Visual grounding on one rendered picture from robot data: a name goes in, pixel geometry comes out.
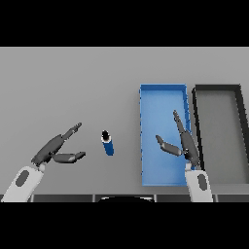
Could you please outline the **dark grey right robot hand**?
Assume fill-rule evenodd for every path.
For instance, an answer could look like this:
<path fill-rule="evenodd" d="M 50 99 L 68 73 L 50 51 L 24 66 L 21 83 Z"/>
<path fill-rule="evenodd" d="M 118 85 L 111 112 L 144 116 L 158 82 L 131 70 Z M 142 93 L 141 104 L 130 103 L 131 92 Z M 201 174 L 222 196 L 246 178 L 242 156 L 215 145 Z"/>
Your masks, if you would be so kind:
<path fill-rule="evenodd" d="M 196 143 L 191 136 L 190 132 L 183 127 L 183 123 L 181 121 L 180 116 L 176 110 L 173 111 L 174 121 L 177 124 L 180 140 L 181 140 L 181 148 L 165 142 L 158 134 L 156 135 L 156 139 L 160 144 L 160 148 L 171 155 L 176 157 L 184 156 L 185 159 L 194 167 L 195 169 L 200 169 L 200 159 L 197 150 Z"/>

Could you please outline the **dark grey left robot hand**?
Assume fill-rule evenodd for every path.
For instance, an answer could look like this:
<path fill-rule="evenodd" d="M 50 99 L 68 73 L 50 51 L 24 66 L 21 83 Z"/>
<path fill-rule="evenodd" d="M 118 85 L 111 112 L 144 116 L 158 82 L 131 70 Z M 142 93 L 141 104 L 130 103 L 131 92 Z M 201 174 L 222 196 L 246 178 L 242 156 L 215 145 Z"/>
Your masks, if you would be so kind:
<path fill-rule="evenodd" d="M 71 127 L 63 135 L 59 134 L 51 139 L 31 160 L 36 166 L 40 166 L 42 163 L 48 163 L 50 160 L 54 160 L 58 163 L 74 163 L 80 160 L 86 155 L 86 152 L 79 152 L 77 154 L 59 154 L 58 151 L 64 144 L 64 142 L 75 132 L 78 131 L 82 124 L 78 123 Z"/>

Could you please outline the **blue bin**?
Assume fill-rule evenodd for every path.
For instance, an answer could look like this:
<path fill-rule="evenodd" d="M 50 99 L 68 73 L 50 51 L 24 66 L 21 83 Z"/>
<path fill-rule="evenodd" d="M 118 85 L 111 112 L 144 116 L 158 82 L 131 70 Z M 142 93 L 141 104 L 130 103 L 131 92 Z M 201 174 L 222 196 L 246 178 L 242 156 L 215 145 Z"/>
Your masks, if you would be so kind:
<path fill-rule="evenodd" d="M 177 111 L 184 129 L 191 130 L 187 86 L 141 84 L 139 94 L 142 185 L 186 186 L 185 158 L 164 152 L 156 136 L 159 135 L 165 142 L 182 148 L 173 111 Z"/>

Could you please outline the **dark grey bin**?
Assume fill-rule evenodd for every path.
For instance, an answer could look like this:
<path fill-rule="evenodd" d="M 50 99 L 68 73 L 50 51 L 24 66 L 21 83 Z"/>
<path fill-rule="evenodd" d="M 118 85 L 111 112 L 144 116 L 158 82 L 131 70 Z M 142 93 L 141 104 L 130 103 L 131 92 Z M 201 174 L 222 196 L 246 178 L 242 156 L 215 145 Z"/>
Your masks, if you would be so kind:
<path fill-rule="evenodd" d="M 192 90 L 200 167 L 211 184 L 249 184 L 249 126 L 241 85 Z"/>

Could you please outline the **blue pipe with dark end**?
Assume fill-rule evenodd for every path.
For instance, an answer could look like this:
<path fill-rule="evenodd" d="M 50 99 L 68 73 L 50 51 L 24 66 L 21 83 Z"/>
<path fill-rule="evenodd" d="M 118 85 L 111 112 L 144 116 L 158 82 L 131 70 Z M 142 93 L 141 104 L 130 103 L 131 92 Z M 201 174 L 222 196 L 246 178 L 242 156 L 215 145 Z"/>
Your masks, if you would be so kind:
<path fill-rule="evenodd" d="M 103 130 L 101 134 L 101 142 L 108 156 L 114 155 L 114 147 L 112 137 L 107 130 Z"/>

